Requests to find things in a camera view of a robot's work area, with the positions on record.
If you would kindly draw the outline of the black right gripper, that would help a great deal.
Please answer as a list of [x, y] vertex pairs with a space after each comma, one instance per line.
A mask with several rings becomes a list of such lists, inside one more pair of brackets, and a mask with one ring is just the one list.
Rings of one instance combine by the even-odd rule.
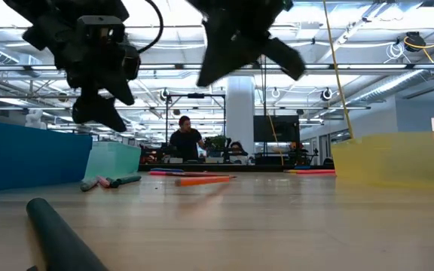
[[207, 37], [198, 87], [208, 87], [254, 62], [255, 51], [274, 61], [294, 81], [304, 74], [301, 54], [280, 39], [270, 38], [269, 33], [277, 15], [292, 8], [292, 0], [186, 1], [202, 13]]

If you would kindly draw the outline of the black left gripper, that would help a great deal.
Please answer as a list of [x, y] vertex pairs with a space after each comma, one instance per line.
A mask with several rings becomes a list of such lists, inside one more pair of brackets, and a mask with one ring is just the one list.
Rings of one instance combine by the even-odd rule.
[[138, 75], [139, 52], [128, 42], [127, 33], [119, 43], [82, 43], [76, 34], [77, 20], [43, 15], [23, 33], [23, 40], [38, 50], [48, 49], [57, 69], [66, 71], [70, 87], [81, 87], [93, 81], [113, 95], [105, 98], [97, 89], [83, 88], [72, 108], [75, 123], [95, 121], [116, 132], [125, 132], [127, 127], [115, 108], [115, 100], [125, 105], [134, 104], [127, 82]]

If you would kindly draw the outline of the grey marker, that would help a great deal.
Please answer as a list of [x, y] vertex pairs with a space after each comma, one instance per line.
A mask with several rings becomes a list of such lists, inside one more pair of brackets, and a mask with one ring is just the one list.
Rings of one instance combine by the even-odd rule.
[[80, 190], [82, 192], [88, 192], [97, 186], [98, 180], [96, 178], [87, 178], [81, 181]]

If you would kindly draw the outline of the orange pencil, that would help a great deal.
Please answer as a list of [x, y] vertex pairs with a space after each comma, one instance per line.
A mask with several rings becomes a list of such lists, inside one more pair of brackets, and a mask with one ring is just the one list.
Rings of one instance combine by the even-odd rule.
[[231, 180], [231, 176], [210, 176], [210, 177], [187, 177], [175, 180], [175, 186], [188, 187], [205, 184], [225, 183]]

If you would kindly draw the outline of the thick black pen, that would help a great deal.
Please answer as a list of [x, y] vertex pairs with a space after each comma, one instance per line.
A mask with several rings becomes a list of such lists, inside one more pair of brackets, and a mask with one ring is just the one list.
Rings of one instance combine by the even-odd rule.
[[47, 271], [109, 271], [47, 200], [31, 199], [26, 204], [26, 213]]

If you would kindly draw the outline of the white pillar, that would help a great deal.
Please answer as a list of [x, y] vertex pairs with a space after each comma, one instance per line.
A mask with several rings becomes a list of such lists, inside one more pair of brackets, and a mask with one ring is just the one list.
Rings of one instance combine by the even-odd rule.
[[226, 135], [254, 152], [255, 82], [250, 76], [231, 76], [226, 88]]

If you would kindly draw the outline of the teal plastic bin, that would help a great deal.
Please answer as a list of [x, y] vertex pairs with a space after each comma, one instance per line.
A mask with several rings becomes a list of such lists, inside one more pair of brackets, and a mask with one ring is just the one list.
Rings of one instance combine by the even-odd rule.
[[137, 172], [141, 148], [120, 142], [93, 142], [84, 180], [121, 177]]

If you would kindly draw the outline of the long ceiling light bar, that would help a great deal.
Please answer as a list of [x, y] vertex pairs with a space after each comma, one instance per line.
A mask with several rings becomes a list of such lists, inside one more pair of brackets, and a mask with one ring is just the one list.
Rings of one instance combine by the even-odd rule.
[[[141, 65], [141, 70], [200, 70], [200, 64], [147, 64]], [[434, 70], [434, 63], [410, 63], [410, 64], [337, 64], [338, 70], [364, 71], [364, 70]], [[49, 72], [57, 71], [54, 65], [0, 65], [0, 71], [4, 72]]]

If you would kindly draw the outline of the white figure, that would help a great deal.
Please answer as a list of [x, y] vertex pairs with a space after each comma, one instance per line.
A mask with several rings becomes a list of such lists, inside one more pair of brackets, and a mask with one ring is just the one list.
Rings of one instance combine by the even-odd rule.
[[30, 109], [26, 115], [25, 127], [35, 129], [47, 129], [47, 124], [41, 121], [43, 111], [41, 109]]

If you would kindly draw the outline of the black monitor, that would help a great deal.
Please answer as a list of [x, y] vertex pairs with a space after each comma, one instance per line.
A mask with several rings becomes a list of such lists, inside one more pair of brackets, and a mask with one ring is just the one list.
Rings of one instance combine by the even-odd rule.
[[300, 141], [300, 126], [297, 115], [255, 115], [253, 126], [255, 142]]

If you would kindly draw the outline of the person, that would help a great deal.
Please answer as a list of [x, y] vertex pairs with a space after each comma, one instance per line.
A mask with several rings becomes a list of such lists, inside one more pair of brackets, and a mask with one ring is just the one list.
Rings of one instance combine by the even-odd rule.
[[240, 142], [232, 142], [230, 145], [229, 158], [234, 164], [247, 165], [249, 162], [248, 153], [244, 151]]
[[179, 129], [170, 136], [170, 144], [176, 148], [184, 162], [198, 160], [197, 147], [204, 148], [203, 137], [197, 129], [191, 127], [188, 116], [179, 118]]

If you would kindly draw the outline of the blue plastic bin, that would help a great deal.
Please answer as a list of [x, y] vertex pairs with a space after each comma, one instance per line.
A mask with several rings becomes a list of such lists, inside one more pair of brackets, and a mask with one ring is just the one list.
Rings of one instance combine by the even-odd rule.
[[92, 138], [0, 123], [0, 190], [79, 182]]

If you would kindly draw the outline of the dark background equipment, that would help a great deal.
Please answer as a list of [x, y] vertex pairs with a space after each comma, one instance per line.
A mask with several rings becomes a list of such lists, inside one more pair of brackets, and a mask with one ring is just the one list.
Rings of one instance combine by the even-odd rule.
[[307, 150], [302, 143], [292, 142], [290, 144], [289, 157], [294, 159], [296, 166], [310, 166], [318, 153], [316, 148], [312, 151]]

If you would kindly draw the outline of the yellow plastic bin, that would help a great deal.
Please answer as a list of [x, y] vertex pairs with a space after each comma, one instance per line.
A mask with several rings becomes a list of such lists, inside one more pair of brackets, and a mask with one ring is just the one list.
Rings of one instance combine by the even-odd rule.
[[434, 189], [434, 132], [367, 135], [332, 145], [338, 181]]

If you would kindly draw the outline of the black gantry frame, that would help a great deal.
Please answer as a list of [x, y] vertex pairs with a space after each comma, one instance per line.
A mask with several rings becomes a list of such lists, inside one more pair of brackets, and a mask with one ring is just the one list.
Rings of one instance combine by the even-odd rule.
[[[166, 113], [166, 118], [165, 118], [165, 124], [166, 124], [166, 132], [168, 132], [168, 128], [169, 128], [169, 112], [170, 109], [182, 98], [188, 98], [188, 99], [205, 99], [205, 98], [211, 98], [212, 101], [214, 101], [215, 104], [217, 104], [220, 109], [223, 110], [223, 133], [226, 134], [226, 113], [227, 113], [227, 108], [226, 108], [226, 95], [225, 94], [205, 94], [205, 93], [188, 93], [188, 94], [167, 94], [165, 97], [165, 113]], [[217, 102], [217, 100], [215, 99], [216, 97], [220, 97], [223, 99], [223, 104], [221, 105], [220, 103]]]

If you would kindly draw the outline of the black table frame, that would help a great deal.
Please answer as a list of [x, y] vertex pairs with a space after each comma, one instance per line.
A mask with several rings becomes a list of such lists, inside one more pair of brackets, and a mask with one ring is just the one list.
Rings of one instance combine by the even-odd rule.
[[[284, 170], [294, 169], [292, 165], [238, 165], [238, 164], [140, 164], [140, 172], [148, 172], [152, 168], [183, 169], [185, 172], [283, 172]], [[311, 166], [312, 169], [334, 169], [331, 166]]]

